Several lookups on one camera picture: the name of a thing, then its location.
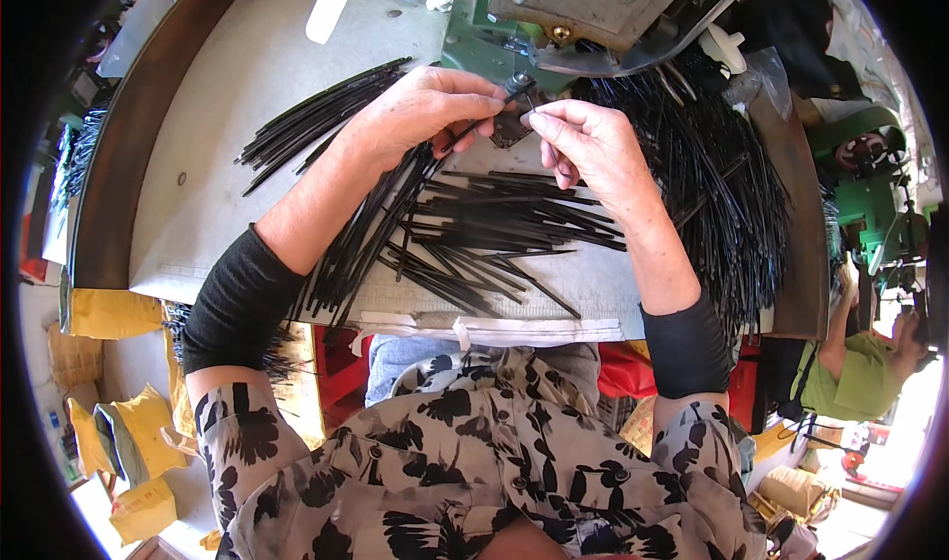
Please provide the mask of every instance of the green shirt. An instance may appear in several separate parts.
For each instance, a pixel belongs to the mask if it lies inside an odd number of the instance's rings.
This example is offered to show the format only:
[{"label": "green shirt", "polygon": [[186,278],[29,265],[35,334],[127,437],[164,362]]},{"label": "green shirt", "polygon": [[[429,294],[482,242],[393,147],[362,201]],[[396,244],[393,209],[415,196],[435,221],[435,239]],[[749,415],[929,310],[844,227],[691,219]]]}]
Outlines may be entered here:
[{"label": "green shirt", "polygon": [[[804,347],[791,394],[797,390],[797,382],[811,358],[814,344],[808,342]],[[801,405],[820,416],[837,420],[877,420],[893,406],[903,388],[890,366],[890,348],[884,340],[868,333],[852,335],[844,341],[844,345],[847,355],[840,380],[831,376],[830,371],[820,364],[818,355],[811,366],[808,382],[804,385]]]}]

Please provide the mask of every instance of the workbench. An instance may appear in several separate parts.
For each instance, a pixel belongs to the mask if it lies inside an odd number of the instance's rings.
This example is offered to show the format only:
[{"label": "workbench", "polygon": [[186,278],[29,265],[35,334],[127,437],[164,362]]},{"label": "workbench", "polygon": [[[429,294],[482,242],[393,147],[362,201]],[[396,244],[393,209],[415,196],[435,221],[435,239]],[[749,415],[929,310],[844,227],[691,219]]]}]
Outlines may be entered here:
[{"label": "workbench", "polygon": [[[410,66],[440,56],[446,13],[398,0],[349,0],[328,43],[316,44],[304,33],[314,2],[175,2],[123,79],[102,127],[70,241],[74,288],[132,290],[194,303],[217,258],[286,195],[297,178],[293,169],[308,153],[302,150],[242,198],[254,172],[233,161],[255,131],[358,72],[407,55],[415,58]],[[790,192],[789,279],[774,331],[821,339],[826,251],[819,188],[800,121],[795,116],[783,122],[772,111],[769,105],[752,109],[765,150]],[[510,150],[479,139],[446,169],[543,171],[535,135]],[[585,189],[579,195],[590,197]],[[393,240],[399,239],[397,232]],[[585,323],[615,328],[604,341],[643,338],[627,255],[587,243],[567,247],[576,252],[528,258],[524,269]],[[507,319],[569,320],[534,288],[524,294],[524,305],[494,296],[492,308]],[[424,327],[450,329],[457,312],[407,279],[396,283],[394,272],[377,265],[349,318],[362,327],[401,314],[403,321],[424,317]],[[329,317],[304,311],[300,320],[325,324]],[[770,315],[763,315],[762,326],[771,329]]]},{"label": "workbench", "polygon": [[[129,256],[130,290],[194,303],[231,241],[287,194],[298,178],[293,169],[308,150],[246,198],[241,192],[254,173],[232,164],[268,120],[365,69],[401,56],[415,58],[410,67],[440,56],[447,13],[398,0],[349,0],[329,42],[320,45],[304,34],[314,1],[234,0],[207,37],[174,94],[145,170]],[[390,16],[393,9],[401,15]],[[453,157],[446,170],[542,173],[539,155],[536,135],[510,150],[479,139],[474,148]],[[393,240],[398,243],[399,235]],[[625,338],[642,338],[639,292],[627,254],[587,243],[564,247],[577,251],[528,258],[519,265],[584,319],[617,319]],[[570,318],[533,287],[525,293],[524,305],[493,296],[492,307],[505,318]],[[458,309],[407,279],[396,283],[391,269],[377,265],[350,319],[359,321],[361,311]],[[445,327],[451,327],[452,318],[442,316]],[[325,311],[316,318],[304,311],[300,319],[329,321]]]}]

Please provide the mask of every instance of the white work surface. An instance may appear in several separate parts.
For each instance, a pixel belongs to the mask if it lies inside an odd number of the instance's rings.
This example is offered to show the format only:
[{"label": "white work surface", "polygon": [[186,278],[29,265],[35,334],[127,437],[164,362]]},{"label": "white work surface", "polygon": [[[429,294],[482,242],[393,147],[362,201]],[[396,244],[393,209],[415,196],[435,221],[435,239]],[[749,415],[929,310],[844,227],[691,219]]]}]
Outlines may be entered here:
[{"label": "white work surface", "polygon": [[[447,14],[398,0],[349,0],[329,42],[315,44],[304,34],[314,1],[235,0],[201,48],[174,96],[145,173],[129,269],[132,291],[194,303],[211,266],[231,241],[290,190],[297,180],[293,169],[307,150],[249,197],[241,197],[254,173],[233,160],[259,127],[363,70],[406,55],[416,58],[409,67],[440,56]],[[388,17],[394,8],[402,15]],[[510,150],[479,139],[446,169],[543,172],[535,135]],[[181,174],[184,183],[179,185]],[[393,240],[399,242],[399,235]],[[577,252],[522,258],[518,265],[585,321],[619,320],[623,337],[642,338],[639,291],[627,255],[579,242],[563,249]],[[524,305],[500,295],[489,300],[509,319],[570,319],[550,298],[530,288],[523,293]],[[395,272],[377,264],[349,318],[359,322],[369,320],[367,312],[427,311],[457,309],[407,279],[396,283]],[[313,319],[304,311],[301,320],[326,323],[325,315],[323,311]],[[435,325],[447,329],[454,317],[436,318],[445,319]]]}]

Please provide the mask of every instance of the white plastic part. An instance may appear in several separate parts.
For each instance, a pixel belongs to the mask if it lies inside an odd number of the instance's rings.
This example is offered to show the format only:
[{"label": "white plastic part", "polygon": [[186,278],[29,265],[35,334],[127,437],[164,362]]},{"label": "white plastic part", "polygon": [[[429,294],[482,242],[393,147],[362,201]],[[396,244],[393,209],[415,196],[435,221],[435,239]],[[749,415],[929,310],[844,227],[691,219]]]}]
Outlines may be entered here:
[{"label": "white plastic part", "polygon": [[102,56],[96,73],[102,78],[123,78],[172,3],[172,0],[136,0],[135,6],[125,13],[125,23]]},{"label": "white plastic part", "polygon": [[732,74],[741,74],[748,69],[745,56],[738,46],[745,42],[745,35],[740,32],[729,35],[718,25],[709,25],[709,28],[698,35],[698,44],[705,55],[717,62],[723,63]]},{"label": "white plastic part", "polygon": [[329,41],[329,35],[336,29],[336,23],[340,20],[340,14],[343,13],[347,1],[316,0],[313,11],[309,14],[309,20],[306,21],[306,37],[310,41],[326,44]]}]

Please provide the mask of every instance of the forearm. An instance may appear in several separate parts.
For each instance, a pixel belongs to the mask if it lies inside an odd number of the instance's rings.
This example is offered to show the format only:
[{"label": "forearm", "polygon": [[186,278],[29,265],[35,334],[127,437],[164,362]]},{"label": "forearm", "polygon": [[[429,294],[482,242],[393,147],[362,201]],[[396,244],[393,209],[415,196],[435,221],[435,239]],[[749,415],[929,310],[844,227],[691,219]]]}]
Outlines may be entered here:
[{"label": "forearm", "polygon": [[640,290],[658,398],[654,432],[695,401],[728,410],[728,349],[718,318],[651,177],[619,215]]},{"label": "forearm", "polygon": [[652,177],[644,174],[640,189],[628,191],[628,207],[614,215],[626,236],[643,310],[669,315],[694,305],[701,286]]},{"label": "forearm", "polygon": [[853,303],[856,287],[847,288],[837,303],[837,309],[830,316],[827,325],[827,339],[821,344],[817,360],[830,372],[835,379],[840,378],[844,370],[844,361],[847,358],[847,318],[850,314],[850,305]]},{"label": "forearm", "polygon": [[255,225],[280,261],[301,275],[313,270],[381,174],[346,131]]},{"label": "forearm", "polygon": [[192,401],[235,381],[266,391],[261,371],[270,340],[305,275],[379,177],[355,150],[344,160],[345,149],[341,142],[327,150],[215,263],[182,333]]}]

